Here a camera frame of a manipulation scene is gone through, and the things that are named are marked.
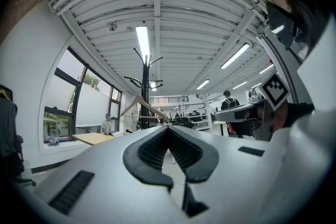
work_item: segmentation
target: window sill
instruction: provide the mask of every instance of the window sill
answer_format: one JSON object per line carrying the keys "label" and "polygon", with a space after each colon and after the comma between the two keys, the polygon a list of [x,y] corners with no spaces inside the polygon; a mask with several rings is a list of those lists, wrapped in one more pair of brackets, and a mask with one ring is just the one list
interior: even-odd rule
{"label": "window sill", "polygon": [[41,154],[53,154],[64,151],[72,151],[79,148],[89,148],[90,145],[83,143],[81,141],[70,141],[70,142],[62,142],[57,146],[48,146],[48,144],[44,144],[44,147],[41,149]]}

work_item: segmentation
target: clothes hanger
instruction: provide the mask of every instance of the clothes hanger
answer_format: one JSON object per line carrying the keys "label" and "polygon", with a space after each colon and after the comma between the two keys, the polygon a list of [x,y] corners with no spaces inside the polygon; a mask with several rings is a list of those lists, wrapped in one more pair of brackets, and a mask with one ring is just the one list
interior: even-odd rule
{"label": "clothes hanger", "polygon": [[157,114],[159,116],[160,119],[166,119],[165,115],[163,113],[161,113],[159,110],[156,110],[155,108],[151,107],[150,105],[148,105],[143,98],[140,95],[137,95],[136,97],[134,97],[132,103],[125,108],[125,110],[120,114],[120,116],[133,116],[133,117],[137,117],[137,118],[150,118],[150,119],[154,119],[157,117],[153,117],[153,116],[136,116],[136,115],[125,115],[125,113],[127,111],[129,111],[135,104],[141,104],[143,105],[145,108],[148,108],[150,111],[154,112],[155,114]]}
{"label": "clothes hanger", "polygon": [[7,100],[10,101],[10,99],[8,98],[7,93],[6,93],[6,91],[4,89],[0,90],[0,94],[2,94]]}

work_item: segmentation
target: table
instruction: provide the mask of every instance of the table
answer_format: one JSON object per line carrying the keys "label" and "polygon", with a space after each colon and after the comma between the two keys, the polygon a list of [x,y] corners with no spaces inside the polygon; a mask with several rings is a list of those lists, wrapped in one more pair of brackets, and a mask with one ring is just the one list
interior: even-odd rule
{"label": "table", "polygon": [[224,136],[224,133],[223,133],[223,124],[226,124],[225,121],[214,121],[213,124],[220,124],[220,133],[222,134],[222,136]]}
{"label": "table", "polygon": [[76,140],[82,141],[91,146],[115,138],[114,136],[104,135],[104,134],[99,134],[99,133],[73,134],[72,137]]}

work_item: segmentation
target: black window frame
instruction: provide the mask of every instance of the black window frame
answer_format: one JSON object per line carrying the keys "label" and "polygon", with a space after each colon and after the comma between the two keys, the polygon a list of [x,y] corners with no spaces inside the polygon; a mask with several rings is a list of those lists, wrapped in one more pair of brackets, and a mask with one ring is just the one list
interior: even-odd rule
{"label": "black window frame", "polygon": [[[44,108],[44,112],[45,113],[51,113],[51,114],[55,114],[55,115],[61,115],[61,116],[68,116],[71,118],[71,128],[69,130],[69,137],[65,138],[65,139],[59,139],[59,142],[69,142],[69,141],[74,141],[74,139],[72,138],[73,134],[76,134],[76,116],[77,116],[77,107],[78,107],[78,101],[79,101],[79,97],[80,97],[80,91],[82,88],[82,85],[84,83],[84,78],[85,75],[87,74],[87,71],[90,70],[93,74],[95,74],[99,79],[101,79],[102,81],[104,81],[105,83],[107,83],[110,87],[110,96],[109,96],[109,106],[108,106],[108,111],[106,113],[110,113],[110,109],[111,109],[111,103],[116,103],[118,104],[118,117],[113,117],[111,118],[112,120],[117,120],[117,128],[115,132],[119,131],[119,125],[120,125],[120,106],[121,106],[121,97],[122,97],[122,91],[120,91],[118,88],[116,88],[114,85],[112,85],[111,83],[109,83],[106,79],[104,79],[101,75],[99,75],[97,72],[95,72],[88,63],[85,63],[81,58],[79,58],[79,56],[70,48],[68,47],[67,50],[82,64],[84,65],[82,74],[80,75],[80,80],[76,80],[73,77],[71,77],[70,75],[66,74],[64,71],[62,71],[61,69],[59,69],[58,67],[56,68],[56,71],[54,73],[54,75],[58,76],[59,78],[65,80],[66,82],[74,85],[75,88],[75,98],[73,100],[73,104],[72,104],[72,110],[71,112],[68,111],[63,111],[63,110],[59,110],[57,108],[50,108],[48,106],[45,106]],[[113,90],[116,89],[117,91],[120,92],[120,102],[116,101],[114,99],[112,99],[112,93]]]}

